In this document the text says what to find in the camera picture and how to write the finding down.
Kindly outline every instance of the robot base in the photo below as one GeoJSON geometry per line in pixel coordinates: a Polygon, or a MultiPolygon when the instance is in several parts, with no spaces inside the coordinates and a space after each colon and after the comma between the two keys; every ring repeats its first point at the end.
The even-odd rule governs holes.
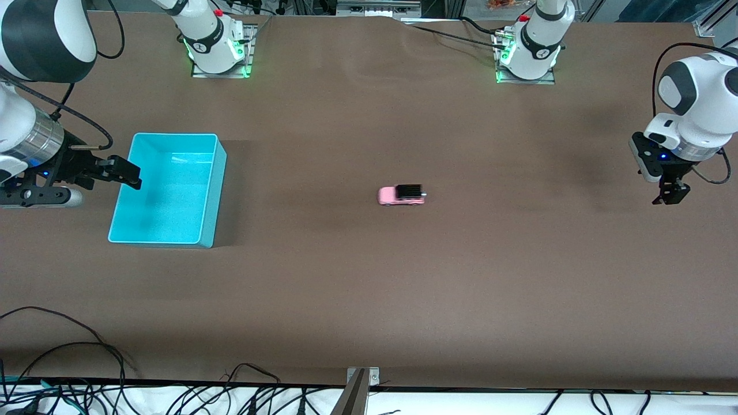
{"type": "MultiPolygon", "coordinates": [[[[492,35],[492,44],[499,44],[499,45],[505,45],[505,39],[506,37],[504,35],[492,35]]],[[[500,59],[502,58],[503,53],[506,51],[504,49],[495,49],[494,50],[494,67],[495,67],[495,76],[497,78],[497,83],[526,83],[528,85],[554,85],[556,81],[554,80],[554,71],[553,69],[549,69],[548,72],[546,72],[546,75],[543,75],[541,78],[528,80],[528,79],[522,79],[519,78],[510,72],[509,69],[504,67],[500,63],[500,59]]]]}
{"type": "Polygon", "coordinates": [[[256,24],[244,24],[244,44],[239,47],[244,48],[244,59],[236,63],[233,68],[219,74],[211,74],[203,71],[194,61],[192,64],[192,78],[226,78],[226,79],[242,79],[251,77],[251,67],[254,63],[254,49],[256,48],[257,32],[256,24]]]}

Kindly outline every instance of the wire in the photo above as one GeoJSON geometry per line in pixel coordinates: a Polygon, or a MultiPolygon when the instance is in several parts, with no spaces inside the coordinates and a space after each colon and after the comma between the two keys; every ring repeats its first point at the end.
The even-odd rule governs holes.
{"type": "Polygon", "coordinates": [[[720,154],[723,156],[723,159],[725,160],[725,169],[727,170],[725,172],[725,179],[722,180],[710,180],[705,175],[702,174],[699,170],[697,170],[694,166],[692,166],[692,171],[698,175],[702,180],[706,181],[707,183],[711,183],[713,185],[724,185],[728,182],[728,180],[731,179],[731,175],[733,173],[733,169],[731,168],[731,161],[728,160],[728,154],[725,152],[724,148],[720,148],[720,150],[717,151],[717,154],[720,154]]]}
{"type": "Polygon", "coordinates": [[[118,29],[120,29],[120,49],[115,55],[106,55],[99,50],[97,51],[97,54],[101,58],[105,59],[118,59],[123,54],[123,50],[125,49],[125,31],[123,30],[123,22],[120,21],[120,15],[118,14],[118,10],[115,9],[115,4],[113,4],[113,0],[108,0],[108,4],[110,4],[110,8],[113,10],[113,14],[115,14],[115,19],[118,20],[118,29]]]}
{"type": "Polygon", "coordinates": [[[34,97],[46,101],[50,103],[53,106],[56,106],[57,108],[63,109],[64,111],[74,115],[75,117],[79,118],[80,120],[84,121],[85,123],[88,123],[90,126],[93,126],[96,130],[98,130],[102,135],[105,136],[105,138],[108,140],[108,142],[104,145],[71,145],[69,148],[72,150],[107,150],[108,148],[113,146],[113,137],[108,133],[100,124],[96,123],[93,120],[90,120],[87,116],[84,114],[81,114],[80,112],[75,111],[74,109],[69,108],[68,106],[59,103],[49,97],[47,97],[44,94],[41,94],[40,92],[37,92],[28,86],[25,86],[23,84],[23,80],[16,77],[15,75],[11,74],[5,68],[0,67],[0,78],[5,79],[7,82],[11,83],[17,88],[20,88],[24,90],[25,92],[28,92],[29,94],[33,95],[34,97]]]}
{"type": "MultiPolygon", "coordinates": [[[[75,88],[75,83],[69,84],[69,86],[66,88],[66,92],[64,92],[64,97],[61,98],[61,103],[66,104],[66,101],[69,99],[69,96],[72,94],[72,90],[75,88]]],[[[56,107],[54,112],[49,114],[49,117],[51,117],[54,121],[59,121],[59,118],[61,118],[61,108],[56,107]]]]}
{"type": "Polygon", "coordinates": [[[738,37],[732,38],[731,40],[729,40],[727,43],[725,43],[724,45],[721,46],[721,49],[725,49],[726,47],[728,47],[729,44],[731,44],[731,43],[733,43],[735,41],[738,41],[738,37]]]}
{"type": "Polygon", "coordinates": [[[653,116],[654,117],[656,116],[656,76],[658,74],[658,67],[661,65],[661,60],[669,52],[669,50],[672,50],[675,47],[680,47],[680,46],[691,46],[691,47],[699,47],[699,48],[702,48],[702,49],[710,49],[713,52],[720,52],[720,53],[722,53],[722,54],[724,54],[726,56],[729,56],[729,57],[731,57],[731,58],[733,58],[733,59],[735,59],[735,60],[738,61],[738,55],[737,54],[735,54],[733,52],[730,52],[728,50],[719,48],[719,47],[714,47],[714,46],[710,46],[710,45],[706,45],[706,44],[696,44],[696,43],[692,43],[692,42],[680,42],[680,43],[673,44],[670,47],[667,47],[661,53],[661,55],[659,55],[658,59],[656,60],[656,65],[653,68],[653,79],[652,79],[652,82],[651,82],[651,107],[652,107],[652,110],[653,110],[653,116]]]}
{"type": "Polygon", "coordinates": [[[428,13],[428,12],[429,12],[429,11],[430,11],[430,10],[431,10],[431,9],[433,8],[433,6],[435,6],[435,4],[436,4],[436,3],[438,3],[438,0],[433,0],[433,3],[431,3],[431,4],[430,4],[430,6],[428,6],[428,8],[427,8],[427,9],[425,10],[425,13],[428,13]]]}
{"type": "Polygon", "coordinates": [[[491,47],[493,49],[504,49],[504,46],[503,45],[489,44],[489,43],[486,43],[486,42],[476,41],[474,39],[462,38],[461,36],[452,35],[450,33],[439,32],[437,30],[428,29],[427,27],[420,27],[420,26],[415,26],[415,25],[413,25],[413,27],[415,27],[418,30],[424,30],[426,32],[435,33],[436,35],[446,36],[446,37],[449,37],[449,38],[454,38],[454,39],[458,39],[460,41],[465,41],[465,42],[469,42],[469,43],[473,43],[473,44],[480,44],[480,45],[483,45],[483,46],[491,47]]]}
{"type": "Polygon", "coordinates": [[[98,332],[96,332],[95,330],[93,330],[92,327],[86,325],[85,323],[82,323],[79,320],[75,320],[74,318],[71,318],[71,317],[69,317],[68,315],[66,315],[66,314],[64,314],[62,312],[54,311],[54,310],[51,310],[51,309],[45,309],[45,308],[39,307],[39,306],[23,306],[23,307],[19,307],[17,309],[14,309],[14,310],[10,310],[9,312],[6,312],[5,314],[0,315],[0,320],[4,319],[6,317],[9,317],[11,315],[14,315],[17,312],[24,311],[24,310],[37,310],[37,311],[40,311],[40,312],[45,312],[45,313],[49,313],[49,314],[52,314],[52,315],[57,315],[57,316],[62,317],[62,318],[66,318],[67,320],[73,322],[74,324],[77,324],[79,327],[82,327],[83,329],[85,329],[88,332],[92,333],[92,335],[94,336],[95,339],[97,339],[97,341],[99,341],[101,343],[105,343],[105,341],[103,340],[102,336],[100,336],[100,334],[98,332]]]}
{"type": "Polygon", "coordinates": [[[320,415],[320,412],[318,412],[318,410],[317,410],[317,409],[315,409],[315,407],[313,406],[313,404],[312,404],[312,403],[310,403],[310,401],[308,400],[308,398],[307,398],[307,397],[305,397],[305,403],[306,403],[306,404],[308,404],[308,407],[310,407],[310,409],[311,409],[311,410],[312,410],[313,412],[315,412],[315,415],[320,415]]]}
{"type": "Polygon", "coordinates": [[[269,9],[265,9],[263,7],[254,7],[252,4],[241,4],[241,5],[244,6],[244,7],[248,7],[249,9],[254,10],[255,12],[256,11],[259,11],[259,12],[267,12],[267,13],[269,13],[272,16],[276,16],[277,15],[277,13],[275,13],[275,12],[269,10],[269,9]]]}
{"type": "Polygon", "coordinates": [[[471,20],[470,18],[468,18],[466,16],[459,17],[459,20],[465,21],[465,22],[471,24],[472,26],[474,26],[474,28],[476,30],[479,30],[482,33],[486,33],[488,35],[494,35],[494,30],[485,29],[484,27],[481,27],[480,25],[478,25],[476,21],[473,21],[473,20],[471,20]]]}
{"type": "Polygon", "coordinates": [[[281,411],[282,411],[282,410],[283,410],[284,408],[287,408],[287,407],[288,407],[288,406],[290,406],[290,405],[291,405],[291,404],[292,404],[292,403],[293,403],[294,401],[296,401],[296,400],[298,400],[298,399],[302,398],[303,396],[308,396],[309,394],[314,394],[315,392],[320,392],[320,391],[324,391],[325,389],[330,389],[330,388],[333,388],[333,386],[323,386],[322,388],[317,388],[317,389],[313,389],[312,391],[307,391],[307,392],[305,392],[304,394],[301,394],[300,396],[298,396],[298,397],[296,397],[296,398],[294,398],[294,399],[291,399],[291,400],[287,401],[287,403],[286,403],[286,404],[284,404],[284,405],[280,406],[280,407],[279,407],[279,409],[277,409],[276,411],[274,411],[274,413],[272,413],[272,415],[277,415],[277,414],[279,414],[279,413],[280,413],[280,412],[281,412],[281,411]]]}
{"type": "Polygon", "coordinates": [[[560,398],[560,397],[561,397],[561,396],[562,396],[563,394],[564,394],[564,389],[559,389],[559,390],[558,390],[558,391],[556,392],[556,396],[555,396],[555,397],[553,397],[553,399],[551,400],[551,402],[549,402],[549,403],[548,403],[548,406],[546,407],[545,411],[541,412],[541,414],[540,414],[540,415],[548,415],[548,413],[550,413],[550,412],[551,412],[551,409],[552,409],[552,408],[554,407],[554,405],[556,404],[556,401],[557,401],[557,400],[559,400],[559,398],[560,398]]]}
{"type": "Polygon", "coordinates": [[[651,391],[646,391],[646,400],[643,403],[643,406],[641,406],[641,410],[638,411],[638,415],[644,415],[646,412],[646,408],[648,408],[648,404],[651,402],[651,391]]]}
{"type": "Polygon", "coordinates": [[[601,415],[613,415],[613,409],[610,407],[610,402],[607,400],[607,397],[602,393],[602,391],[590,391],[590,402],[592,402],[592,406],[595,407],[597,412],[599,412],[601,415]],[[605,406],[607,406],[607,414],[603,412],[602,409],[600,409],[599,406],[597,406],[597,402],[595,402],[595,394],[598,394],[602,397],[602,400],[604,400],[605,406]]]}

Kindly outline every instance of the metal mounting plate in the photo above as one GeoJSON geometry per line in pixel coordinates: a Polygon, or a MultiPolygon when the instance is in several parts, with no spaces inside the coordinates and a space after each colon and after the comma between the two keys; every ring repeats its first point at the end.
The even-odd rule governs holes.
{"type": "MultiPolygon", "coordinates": [[[[491,38],[493,44],[505,45],[505,38],[503,36],[491,35],[491,38]]],[[[494,49],[494,70],[497,83],[524,83],[527,85],[554,85],[556,83],[553,69],[549,69],[546,75],[543,75],[539,79],[527,80],[518,78],[510,72],[510,69],[507,69],[500,63],[504,52],[504,49],[494,49]]]]}
{"type": "MultiPolygon", "coordinates": [[[[346,371],[346,383],[351,380],[354,372],[360,368],[348,368],[346,371]]],[[[379,368],[369,368],[369,386],[377,386],[379,384],[379,368]]]]}
{"type": "Polygon", "coordinates": [[[244,48],[244,59],[237,62],[230,70],[219,74],[210,74],[204,72],[195,63],[192,64],[193,78],[226,78],[226,79],[242,79],[251,76],[251,67],[254,64],[254,49],[256,48],[256,38],[254,35],[257,31],[256,24],[244,24],[244,40],[246,43],[238,47],[244,48]]]}

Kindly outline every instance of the black cable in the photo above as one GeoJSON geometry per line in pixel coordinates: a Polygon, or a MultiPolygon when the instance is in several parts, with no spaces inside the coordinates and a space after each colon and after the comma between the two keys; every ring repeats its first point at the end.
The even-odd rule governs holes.
{"type": "Polygon", "coordinates": [[[28,86],[25,86],[23,84],[23,80],[16,77],[15,75],[11,74],[5,68],[0,67],[0,78],[5,79],[7,82],[11,83],[12,85],[16,86],[17,88],[20,88],[24,90],[25,92],[28,92],[29,94],[33,95],[34,97],[46,101],[50,103],[53,106],[56,106],[57,108],[61,108],[64,111],[74,115],[75,117],[79,118],[80,120],[84,121],[85,123],[88,123],[90,126],[93,126],[95,129],[97,129],[100,133],[102,133],[105,138],[108,140],[108,142],[105,145],[99,145],[99,146],[89,146],[89,145],[72,145],[70,148],[72,150],[107,150],[108,148],[113,146],[113,137],[108,133],[103,127],[100,126],[100,124],[96,123],[93,120],[90,120],[88,117],[86,117],[84,114],[81,114],[80,112],[75,111],[74,109],[69,108],[68,106],[59,103],[49,97],[47,97],[44,94],[41,94],[40,92],[37,92],[28,86]]]}
{"type": "Polygon", "coordinates": [[[731,43],[733,43],[733,42],[735,42],[735,41],[738,41],[738,38],[732,38],[732,39],[731,39],[731,40],[729,40],[729,41],[728,41],[727,43],[725,43],[724,45],[722,45],[722,46],[721,46],[721,49],[725,49],[726,47],[728,47],[728,45],[729,45],[729,44],[731,44],[731,43]]]}
{"type": "MultiPolygon", "coordinates": [[[[46,356],[48,356],[48,355],[50,355],[50,354],[54,353],[54,352],[55,352],[55,351],[57,351],[57,350],[61,350],[61,349],[66,349],[66,348],[69,348],[69,347],[72,347],[72,346],[101,346],[101,347],[103,347],[103,348],[104,348],[104,349],[105,349],[105,350],[106,350],[106,351],[107,351],[107,352],[108,352],[108,353],[109,353],[110,355],[112,355],[112,356],[113,356],[113,357],[115,358],[115,360],[116,360],[116,361],[118,362],[118,364],[120,365],[120,384],[121,384],[121,386],[123,386],[123,384],[124,384],[124,382],[125,382],[125,366],[124,366],[124,364],[123,364],[123,356],[122,356],[122,355],[120,355],[120,352],[119,352],[119,351],[118,351],[118,350],[117,350],[117,349],[116,349],[116,348],[115,348],[114,346],[111,346],[111,345],[109,345],[109,344],[107,344],[107,343],[101,343],[101,342],[79,342],[79,341],[78,341],[78,342],[65,343],[65,344],[62,344],[62,345],[59,345],[59,346],[53,347],[53,348],[51,348],[51,349],[49,349],[49,350],[45,351],[44,353],[42,353],[42,354],[41,354],[41,355],[39,355],[38,357],[36,357],[36,358],[35,358],[35,359],[34,359],[34,360],[33,360],[33,361],[32,361],[32,362],[31,362],[31,363],[30,363],[30,364],[29,364],[29,365],[28,365],[28,366],[27,366],[27,367],[26,367],[26,368],[25,368],[25,369],[24,369],[24,370],[23,370],[22,372],[21,372],[21,374],[20,374],[20,375],[18,376],[18,379],[20,380],[20,379],[21,379],[21,378],[22,378],[22,377],[23,377],[23,376],[24,376],[25,374],[29,373],[29,372],[31,371],[31,369],[33,369],[33,366],[35,366],[35,364],[36,364],[36,363],[38,363],[39,361],[41,361],[42,359],[44,359],[44,358],[45,358],[46,356]]],[[[16,384],[15,384],[15,385],[14,385],[14,386],[13,386],[13,387],[12,387],[12,388],[10,389],[10,394],[11,394],[11,395],[13,394],[13,392],[15,391],[15,388],[16,388],[17,386],[18,386],[18,383],[16,383],[16,384]]]]}
{"type": "Polygon", "coordinates": [[[294,399],[291,399],[286,404],[280,406],[276,411],[274,411],[274,413],[272,415],[279,414],[284,408],[287,408],[288,406],[290,406],[294,401],[296,401],[296,400],[300,399],[301,397],[303,397],[303,395],[307,396],[309,394],[314,394],[315,392],[320,392],[320,391],[324,391],[325,389],[331,389],[331,388],[333,388],[333,387],[332,386],[323,386],[322,388],[317,388],[317,389],[313,389],[312,391],[307,391],[304,394],[301,394],[300,396],[298,396],[298,397],[296,397],[294,399]]]}
{"type": "Polygon", "coordinates": [[[461,16],[461,17],[459,17],[458,20],[465,21],[465,22],[471,24],[476,30],[479,30],[482,33],[486,33],[488,35],[494,35],[494,30],[485,29],[484,27],[481,27],[480,25],[478,25],[476,21],[473,21],[473,20],[471,20],[470,18],[468,18],[466,16],[461,16]]]}
{"type": "MultiPolygon", "coordinates": [[[[64,97],[61,98],[61,103],[66,105],[66,101],[69,99],[69,96],[72,94],[72,90],[75,88],[75,83],[69,84],[69,86],[66,88],[66,92],[64,92],[64,97]]],[[[61,118],[61,108],[56,107],[54,112],[49,114],[49,117],[54,121],[59,121],[59,118],[61,118]]]]}
{"type": "Polygon", "coordinates": [[[17,312],[24,311],[24,310],[37,310],[37,311],[40,311],[40,312],[45,312],[45,313],[49,313],[49,314],[52,314],[52,315],[57,315],[57,316],[59,316],[61,318],[65,318],[65,319],[73,322],[74,324],[77,324],[79,327],[82,327],[83,329],[85,329],[88,332],[92,333],[92,335],[94,336],[94,338],[97,339],[97,341],[99,341],[100,343],[105,343],[105,341],[103,340],[103,337],[100,336],[100,334],[98,332],[96,332],[92,327],[86,325],[85,323],[82,323],[79,320],[75,320],[74,318],[69,317],[68,315],[66,315],[66,314],[64,314],[62,312],[54,311],[54,310],[51,310],[51,309],[45,309],[45,308],[39,307],[39,306],[24,306],[24,307],[19,307],[17,309],[10,310],[9,312],[6,312],[5,314],[0,315],[0,320],[4,319],[6,317],[9,317],[11,315],[14,315],[17,312]]]}
{"type": "Polygon", "coordinates": [[[445,33],[445,32],[439,32],[437,30],[428,29],[427,27],[420,27],[420,26],[416,26],[416,25],[413,25],[413,27],[415,27],[418,30],[425,30],[426,32],[435,33],[436,35],[446,36],[446,37],[449,37],[449,38],[454,38],[454,39],[458,39],[460,41],[465,41],[465,42],[469,42],[469,43],[473,43],[473,44],[480,44],[480,45],[483,45],[483,46],[491,47],[493,49],[504,49],[505,48],[503,45],[489,44],[489,43],[486,43],[486,42],[476,41],[474,39],[462,38],[461,36],[456,36],[456,35],[452,35],[450,33],[445,33]]]}
{"type": "Polygon", "coordinates": [[[520,16],[523,16],[525,14],[528,14],[529,11],[533,10],[533,7],[536,7],[536,4],[535,3],[533,3],[529,8],[525,9],[524,12],[520,13],[519,15],[517,15],[517,18],[520,18],[520,16]]]}
{"type": "Polygon", "coordinates": [[[646,391],[646,401],[643,403],[643,406],[641,406],[641,410],[638,411],[638,415],[644,415],[646,412],[646,408],[648,408],[648,404],[651,402],[651,391],[646,391]]]}
{"type": "Polygon", "coordinates": [[[318,412],[318,410],[317,410],[317,409],[315,409],[315,407],[313,406],[313,404],[312,404],[312,403],[310,403],[310,400],[308,399],[308,397],[305,397],[305,403],[306,403],[306,404],[308,404],[308,407],[309,407],[309,408],[310,408],[310,409],[311,409],[311,410],[312,410],[313,412],[315,412],[315,415],[320,415],[320,412],[318,412]]]}
{"type": "Polygon", "coordinates": [[[590,402],[592,402],[592,406],[601,415],[613,415],[613,409],[610,407],[610,402],[607,400],[607,397],[602,393],[602,391],[590,391],[590,402]],[[604,400],[604,404],[605,406],[607,406],[607,414],[603,412],[603,410],[600,409],[599,406],[597,406],[597,402],[595,402],[595,394],[598,394],[600,397],[602,397],[602,400],[604,400]]]}
{"type": "Polygon", "coordinates": [[[0,383],[2,383],[2,392],[5,396],[5,402],[10,400],[10,396],[7,394],[7,383],[5,382],[5,364],[0,359],[0,383]]]}
{"type": "Polygon", "coordinates": [[[658,59],[656,60],[656,65],[653,68],[653,79],[652,79],[652,82],[651,82],[651,107],[653,109],[653,116],[654,117],[656,116],[656,77],[658,75],[658,67],[661,65],[661,60],[663,59],[663,57],[667,54],[667,52],[669,50],[672,50],[675,47],[680,47],[680,46],[690,46],[690,47],[699,47],[699,48],[702,48],[702,49],[709,49],[709,50],[711,50],[713,52],[720,52],[720,53],[722,53],[722,54],[724,54],[726,56],[729,56],[729,57],[731,57],[733,59],[736,59],[738,61],[738,55],[737,54],[735,54],[733,52],[730,52],[728,50],[719,48],[719,47],[714,47],[714,46],[710,46],[710,45],[706,45],[706,44],[696,44],[696,43],[692,43],[692,42],[680,42],[680,43],[673,44],[670,47],[667,47],[661,53],[661,55],[658,57],[658,59]]]}
{"type": "Polygon", "coordinates": [[[541,414],[540,414],[540,415],[548,415],[548,413],[549,413],[549,412],[551,412],[551,409],[552,409],[552,408],[554,407],[554,405],[556,404],[556,401],[557,401],[557,400],[559,400],[559,398],[560,398],[560,397],[561,397],[561,396],[562,396],[563,394],[564,394],[564,389],[559,389],[559,390],[558,390],[558,391],[556,392],[556,396],[555,396],[555,397],[553,397],[553,399],[551,400],[551,402],[549,402],[548,406],[546,407],[545,411],[541,412],[541,414]]]}
{"type": "Polygon", "coordinates": [[[241,3],[241,5],[242,6],[245,6],[245,7],[248,7],[251,10],[254,10],[254,12],[257,12],[257,11],[258,12],[267,12],[267,13],[269,13],[272,16],[276,16],[277,15],[277,13],[275,13],[275,12],[269,10],[269,9],[265,9],[263,7],[254,7],[251,4],[243,4],[243,3],[241,3]]]}
{"type": "Polygon", "coordinates": [[[699,170],[697,170],[696,168],[694,168],[694,166],[692,166],[692,171],[696,175],[698,175],[699,178],[701,178],[702,180],[706,181],[707,183],[711,183],[712,185],[724,185],[725,183],[728,182],[728,180],[731,179],[731,175],[733,173],[733,169],[731,167],[731,161],[728,160],[728,154],[725,152],[725,149],[724,148],[721,147],[720,150],[717,151],[717,154],[720,154],[721,156],[723,156],[723,160],[725,160],[725,169],[726,169],[725,179],[722,179],[722,180],[711,180],[711,179],[708,179],[699,170]]]}
{"type": "Polygon", "coordinates": [[[98,50],[97,55],[105,59],[118,59],[123,54],[123,50],[125,49],[125,31],[123,30],[123,22],[120,21],[120,15],[118,14],[118,10],[115,9],[115,4],[113,4],[113,0],[108,0],[108,4],[110,4],[110,8],[113,10],[113,14],[115,14],[115,19],[118,20],[118,29],[120,30],[120,49],[115,55],[106,55],[98,50]]]}
{"type": "Polygon", "coordinates": [[[305,393],[308,391],[307,388],[302,389],[303,394],[300,396],[300,404],[297,406],[297,415],[306,415],[305,406],[308,402],[308,397],[305,396],[305,393]]]}

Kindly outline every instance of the metal bracket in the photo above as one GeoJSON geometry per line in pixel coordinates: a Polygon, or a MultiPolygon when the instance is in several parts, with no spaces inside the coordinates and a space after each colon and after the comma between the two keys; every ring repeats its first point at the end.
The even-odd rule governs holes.
{"type": "Polygon", "coordinates": [[[738,7],[738,0],[723,0],[715,4],[703,17],[700,17],[692,26],[694,26],[694,33],[698,38],[714,38],[714,29],[718,23],[725,20],[729,15],[734,16],[736,7],[738,7]]]}
{"type": "Polygon", "coordinates": [[[512,32],[507,30],[506,27],[505,30],[498,30],[494,35],[491,35],[492,43],[496,45],[503,45],[505,49],[494,49],[494,70],[495,70],[495,76],[497,79],[497,83],[524,83],[527,85],[554,85],[556,83],[556,80],[554,79],[554,71],[553,69],[549,69],[548,72],[546,72],[546,75],[543,75],[541,78],[534,79],[534,80],[528,80],[528,79],[521,79],[510,72],[510,69],[507,69],[502,63],[500,62],[502,59],[507,58],[507,53],[510,53],[510,50],[512,49],[512,42],[513,42],[513,34],[512,32]]]}
{"type": "MultiPolygon", "coordinates": [[[[351,377],[361,368],[348,368],[346,371],[346,383],[351,381],[351,377]]],[[[369,386],[377,386],[379,384],[379,368],[367,368],[369,369],[369,386]]]]}
{"type": "Polygon", "coordinates": [[[203,71],[195,62],[192,63],[192,78],[226,78],[226,79],[242,79],[251,76],[251,67],[254,64],[254,49],[256,48],[256,38],[258,25],[244,24],[244,43],[235,45],[236,52],[243,52],[244,59],[236,63],[233,68],[219,74],[211,74],[203,71]]]}
{"type": "Polygon", "coordinates": [[[365,415],[369,385],[379,383],[379,368],[349,368],[348,379],[331,415],[365,415]]]}

